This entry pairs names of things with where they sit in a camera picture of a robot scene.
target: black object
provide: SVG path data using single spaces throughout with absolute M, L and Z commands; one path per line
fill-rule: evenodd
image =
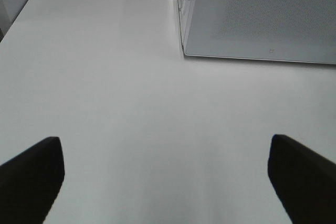
M 334 163 L 285 135 L 275 135 L 268 176 L 293 224 L 336 223 Z
M 58 137 L 48 137 L 0 166 L 0 223 L 43 223 L 64 175 Z

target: white tabletop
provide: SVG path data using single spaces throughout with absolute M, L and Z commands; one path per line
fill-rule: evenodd
M 29 0 L 0 96 L 0 163 L 61 138 L 49 224 L 290 224 L 272 135 L 336 161 L 335 69 L 184 59 L 175 0 Z

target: white table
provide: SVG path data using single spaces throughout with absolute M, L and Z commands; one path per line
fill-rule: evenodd
M 336 72 L 184 59 L 175 0 L 29 0 L 0 44 L 0 163 L 61 137 L 46 223 L 283 223 L 288 134 L 336 161 Z

